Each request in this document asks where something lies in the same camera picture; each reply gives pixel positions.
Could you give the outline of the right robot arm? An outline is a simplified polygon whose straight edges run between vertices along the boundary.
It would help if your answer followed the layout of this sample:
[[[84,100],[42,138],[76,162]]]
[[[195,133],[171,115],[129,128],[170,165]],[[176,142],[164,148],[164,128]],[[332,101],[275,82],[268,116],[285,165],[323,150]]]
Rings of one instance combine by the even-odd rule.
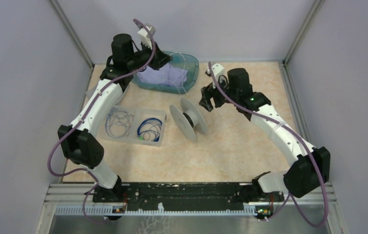
[[[220,64],[214,64],[205,73],[216,81],[201,89],[199,105],[211,112],[225,103],[236,103],[237,111],[267,134],[290,166],[286,172],[265,172],[254,178],[252,195],[256,200],[264,201],[271,192],[283,191],[301,198],[328,181],[328,149],[316,148],[298,135],[277,113],[270,99],[253,90],[246,69],[225,72]]]

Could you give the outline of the white perforated cable spool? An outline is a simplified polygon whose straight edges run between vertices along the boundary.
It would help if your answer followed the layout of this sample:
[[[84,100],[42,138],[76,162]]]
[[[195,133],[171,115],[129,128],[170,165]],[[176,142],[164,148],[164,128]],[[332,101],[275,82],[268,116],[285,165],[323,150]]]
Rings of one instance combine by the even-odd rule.
[[[180,99],[181,110],[175,105],[169,106],[170,114],[183,135],[195,142],[197,141],[196,133],[203,135],[208,133],[207,124],[197,107],[188,99],[182,97]]]

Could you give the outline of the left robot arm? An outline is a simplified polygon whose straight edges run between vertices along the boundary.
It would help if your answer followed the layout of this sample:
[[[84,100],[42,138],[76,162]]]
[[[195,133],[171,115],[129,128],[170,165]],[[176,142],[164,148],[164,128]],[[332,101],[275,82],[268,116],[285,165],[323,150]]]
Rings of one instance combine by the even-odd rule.
[[[123,196],[121,178],[104,160],[104,148],[96,139],[101,121],[115,102],[125,96],[133,76],[146,68],[159,70],[170,62],[163,53],[153,33],[141,36],[141,49],[129,34],[118,34],[111,43],[112,55],[108,57],[97,87],[80,114],[68,125],[58,129],[59,141],[65,158],[80,165],[97,185],[105,188],[104,195],[110,201],[119,201]]]

